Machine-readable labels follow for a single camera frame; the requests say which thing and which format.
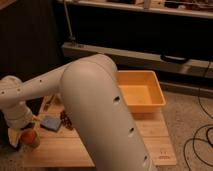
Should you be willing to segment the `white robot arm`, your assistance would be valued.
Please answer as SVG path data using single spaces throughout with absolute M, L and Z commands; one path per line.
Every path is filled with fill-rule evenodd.
M 0 79 L 0 111 L 12 128 L 32 112 L 27 100 L 59 94 L 97 171 L 157 171 L 121 94 L 117 67 L 105 55 L 70 62 L 26 82 Z

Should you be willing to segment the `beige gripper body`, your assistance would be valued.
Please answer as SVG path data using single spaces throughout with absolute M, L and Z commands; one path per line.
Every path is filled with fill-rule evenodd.
M 14 129 L 9 127 L 8 128 L 8 138 L 9 138 L 9 143 L 12 147 L 16 148 L 19 144 L 19 139 L 22 135 L 22 133 L 30 128 L 34 128 L 34 123 L 30 123 L 27 126 L 25 126 L 24 128 L 21 129 Z

